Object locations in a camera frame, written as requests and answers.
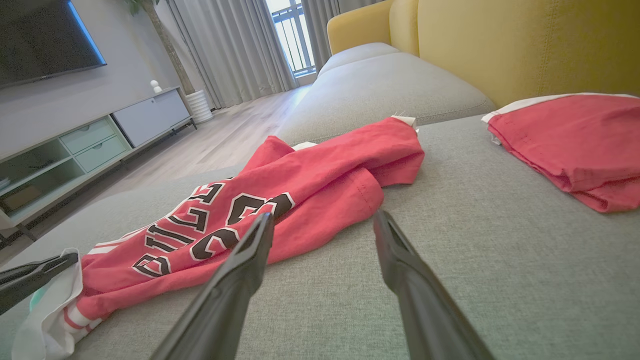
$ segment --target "cabinet drawer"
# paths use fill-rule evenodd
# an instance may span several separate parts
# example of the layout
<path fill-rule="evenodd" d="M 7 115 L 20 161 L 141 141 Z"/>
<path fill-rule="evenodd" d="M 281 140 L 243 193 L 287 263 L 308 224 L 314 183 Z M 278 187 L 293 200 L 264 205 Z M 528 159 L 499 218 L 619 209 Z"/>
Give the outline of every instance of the cabinet drawer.
<path fill-rule="evenodd" d="M 87 147 L 92 146 L 102 140 L 114 135 L 113 128 L 109 125 L 107 118 L 98 120 L 85 127 L 60 137 L 72 154 L 77 154 Z"/>
<path fill-rule="evenodd" d="M 105 162 L 115 158 L 126 150 L 119 137 L 108 138 L 98 145 L 76 156 L 84 171 L 89 172 Z"/>

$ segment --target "white figurine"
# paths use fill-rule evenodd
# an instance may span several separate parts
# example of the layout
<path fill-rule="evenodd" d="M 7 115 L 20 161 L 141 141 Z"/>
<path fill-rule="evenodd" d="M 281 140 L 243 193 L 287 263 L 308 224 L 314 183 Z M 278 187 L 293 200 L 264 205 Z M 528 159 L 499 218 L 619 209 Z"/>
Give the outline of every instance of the white figurine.
<path fill-rule="evenodd" d="M 151 87 L 154 88 L 154 92 L 156 94 L 162 92 L 162 88 L 158 85 L 158 82 L 156 80 L 152 80 L 150 84 Z"/>

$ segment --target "white plant pot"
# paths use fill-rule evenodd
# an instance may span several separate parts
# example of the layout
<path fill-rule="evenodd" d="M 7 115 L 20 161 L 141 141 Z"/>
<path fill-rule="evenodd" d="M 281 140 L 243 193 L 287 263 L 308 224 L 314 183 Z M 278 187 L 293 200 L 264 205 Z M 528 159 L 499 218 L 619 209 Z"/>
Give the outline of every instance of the white plant pot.
<path fill-rule="evenodd" d="M 195 121 L 196 124 L 201 124 L 213 119 L 213 114 L 211 113 L 211 108 L 207 102 L 204 90 L 189 94 L 186 97 L 189 107 L 193 112 L 193 121 Z"/>

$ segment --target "sofa armrest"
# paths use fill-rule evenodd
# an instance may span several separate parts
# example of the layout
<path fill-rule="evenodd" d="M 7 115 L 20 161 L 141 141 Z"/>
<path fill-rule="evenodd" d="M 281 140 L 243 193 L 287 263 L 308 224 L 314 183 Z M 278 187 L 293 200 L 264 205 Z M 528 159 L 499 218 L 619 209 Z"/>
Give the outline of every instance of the sofa armrest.
<path fill-rule="evenodd" d="M 340 14 L 326 25 L 331 54 L 371 42 L 391 45 L 389 10 L 394 0 Z"/>

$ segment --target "wooden floor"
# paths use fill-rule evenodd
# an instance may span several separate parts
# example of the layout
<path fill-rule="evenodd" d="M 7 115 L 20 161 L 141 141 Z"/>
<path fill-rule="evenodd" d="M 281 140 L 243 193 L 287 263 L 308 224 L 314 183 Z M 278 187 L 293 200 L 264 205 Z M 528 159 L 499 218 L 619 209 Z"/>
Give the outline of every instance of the wooden floor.
<path fill-rule="evenodd" d="M 214 111 L 214 118 L 187 127 L 109 172 L 64 206 L 43 218 L 31 232 L 40 237 L 84 207 L 116 193 L 245 162 L 276 133 L 310 85 Z M 0 250 L 0 266 L 31 245 L 26 236 Z"/>

